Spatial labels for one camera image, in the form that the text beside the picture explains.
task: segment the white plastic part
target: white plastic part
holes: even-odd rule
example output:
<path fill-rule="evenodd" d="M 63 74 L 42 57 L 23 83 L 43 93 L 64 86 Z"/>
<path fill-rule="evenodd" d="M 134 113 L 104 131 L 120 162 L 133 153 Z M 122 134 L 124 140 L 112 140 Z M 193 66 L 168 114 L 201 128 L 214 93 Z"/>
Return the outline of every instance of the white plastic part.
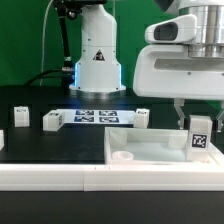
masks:
<path fill-rule="evenodd" d="M 190 116 L 190 130 L 187 143 L 187 160 L 209 161 L 212 121 L 207 116 Z"/>
<path fill-rule="evenodd" d="M 149 113 L 148 109 L 137 109 L 134 118 L 134 128 L 147 128 L 149 124 Z"/>
<path fill-rule="evenodd" d="M 110 144 L 114 148 L 124 148 L 127 145 L 127 131 L 116 130 L 110 131 Z"/>
<path fill-rule="evenodd" d="M 179 9 L 198 7 L 198 6 L 210 6 L 210 5 L 224 5 L 223 0 L 174 0 L 172 5 L 166 11 L 169 14 L 178 14 Z"/>
<path fill-rule="evenodd" d="M 58 131 L 64 125 L 64 112 L 52 110 L 43 117 L 44 131 Z"/>
<path fill-rule="evenodd" d="M 195 6 L 224 5 L 223 0 L 180 0 L 179 9 Z"/>
<path fill-rule="evenodd" d="M 3 130 L 0 130 L 0 151 L 4 147 L 4 132 Z"/>
<path fill-rule="evenodd" d="M 175 40 L 155 40 L 154 32 L 158 26 L 166 25 L 169 23 L 175 23 L 178 27 L 178 34 Z M 175 19 L 171 19 L 162 23 L 149 26 L 145 32 L 145 40 L 147 43 L 185 43 L 195 38 L 197 34 L 197 17 L 194 15 L 179 16 Z"/>
<path fill-rule="evenodd" d="M 224 78 L 216 67 L 210 71 L 192 71 L 155 68 L 158 59 L 193 60 L 188 57 L 188 47 L 183 45 L 150 45 L 139 54 L 133 89 L 138 96 L 224 100 Z"/>
<path fill-rule="evenodd" d="M 29 127 L 30 114 L 28 107 L 14 107 L 15 127 Z"/>
<path fill-rule="evenodd" d="M 117 23 L 103 5 L 83 8 L 82 56 L 76 64 L 71 90 L 111 93 L 121 85 L 121 65 L 116 59 Z"/>
<path fill-rule="evenodd" d="M 112 158 L 119 161 L 130 161 L 134 159 L 134 155 L 127 151 L 116 151 L 113 152 Z"/>

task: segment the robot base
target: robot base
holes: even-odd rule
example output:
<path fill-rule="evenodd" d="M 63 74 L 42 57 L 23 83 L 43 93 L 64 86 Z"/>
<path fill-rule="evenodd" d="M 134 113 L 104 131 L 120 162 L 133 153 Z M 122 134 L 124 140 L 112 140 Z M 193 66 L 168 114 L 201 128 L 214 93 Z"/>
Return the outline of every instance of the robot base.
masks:
<path fill-rule="evenodd" d="M 70 95 L 92 100 L 110 100 L 116 97 L 125 96 L 126 89 L 124 88 L 114 92 L 87 92 L 70 88 Z"/>

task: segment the qr code tag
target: qr code tag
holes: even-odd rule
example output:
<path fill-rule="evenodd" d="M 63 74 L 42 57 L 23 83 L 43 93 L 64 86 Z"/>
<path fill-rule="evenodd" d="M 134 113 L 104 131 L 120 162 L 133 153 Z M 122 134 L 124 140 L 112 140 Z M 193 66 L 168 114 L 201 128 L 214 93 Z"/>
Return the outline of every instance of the qr code tag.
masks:
<path fill-rule="evenodd" d="M 102 110 L 99 112 L 100 116 L 117 116 L 117 111 L 115 110 Z"/>
<path fill-rule="evenodd" d="M 80 116 L 93 116 L 94 111 L 93 110 L 77 110 L 76 115 Z"/>
<path fill-rule="evenodd" d="M 117 117 L 100 117 L 101 123 L 119 123 L 119 119 Z"/>
<path fill-rule="evenodd" d="M 205 149 L 207 146 L 207 135 L 193 134 L 192 148 Z"/>
<path fill-rule="evenodd" d="M 75 122 L 86 122 L 86 123 L 93 123 L 94 117 L 75 117 Z"/>

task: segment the black table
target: black table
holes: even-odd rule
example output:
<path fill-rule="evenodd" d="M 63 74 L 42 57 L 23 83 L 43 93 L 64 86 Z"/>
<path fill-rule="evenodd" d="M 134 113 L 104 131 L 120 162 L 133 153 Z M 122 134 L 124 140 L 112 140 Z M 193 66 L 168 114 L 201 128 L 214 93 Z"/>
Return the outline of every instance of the black table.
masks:
<path fill-rule="evenodd" d="M 52 109 L 151 110 L 150 127 L 178 129 L 173 101 L 139 98 L 131 91 L 110 101 L 78 99 L 60 87 L 0 87 L 0 129 L 4 164 L 104 164 L 103 125 L 65 125 L 42 131 L 42 116 Z M 31 127 L 14 128 L 13 107 L 29 106 Z M 187 115 L 217 111 L 203 101 L 186 101 Z M 223 133 L 212 142 L 224 151 Z M 1 223 L 203 223 L 224 222 L 223 192 L 0 192 Z"/>

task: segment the black cable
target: black cable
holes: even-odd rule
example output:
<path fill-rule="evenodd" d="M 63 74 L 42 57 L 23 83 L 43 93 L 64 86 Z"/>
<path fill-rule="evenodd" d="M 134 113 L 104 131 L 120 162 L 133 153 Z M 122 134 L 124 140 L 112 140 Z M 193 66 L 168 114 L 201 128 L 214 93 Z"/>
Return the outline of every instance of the black cable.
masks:
<path fill-rule="evenodd" d="M 29 81 L 27 81 L 24 85 L 25 86 L 30 86 L 35 80 L 42 78 L 45 75 L 48 75 L 50 73 L 56 73 L 56 72 L 61 72 L 61 69 L 51 69 L 51 70 L 47 70 L 45 72 L 42 72 L 36 76 L 34 76 L 32 79 L 30 79 Z"/>
<path fill-rule="evenodd" d="M 69 50 L 68 33 L 66 27 L 66 7 L 63 2 L 57 2 L 57 13 L 61 27 L 62 43 L 64 49 L 64 66 L 72 67 L 72 59 Z"/>

